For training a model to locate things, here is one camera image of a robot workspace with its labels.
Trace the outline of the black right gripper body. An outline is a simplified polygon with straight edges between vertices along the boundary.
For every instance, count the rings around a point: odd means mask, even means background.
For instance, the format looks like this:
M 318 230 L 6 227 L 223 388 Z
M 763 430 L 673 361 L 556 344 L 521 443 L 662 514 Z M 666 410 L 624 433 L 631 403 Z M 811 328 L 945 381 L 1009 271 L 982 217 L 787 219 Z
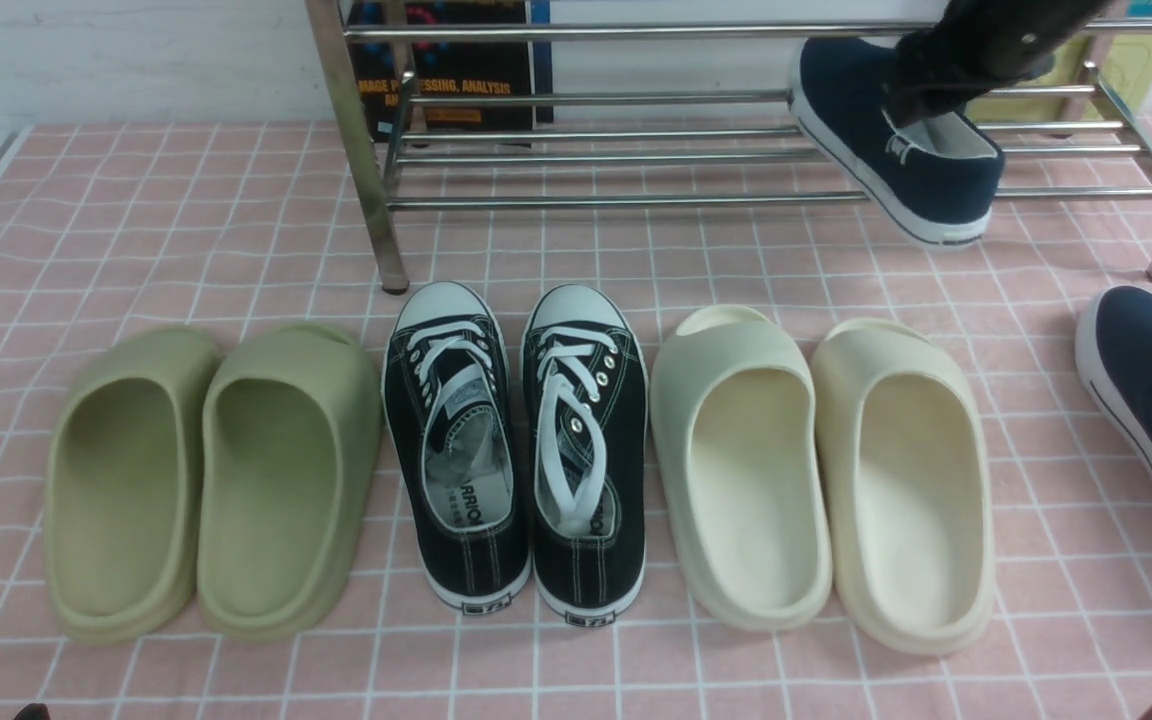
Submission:
M 1047 67 L 1107 1 L 952 1 L 940 22 L 902 36 L 884 74 L 884 109 L 909 127 L 942 118 Z

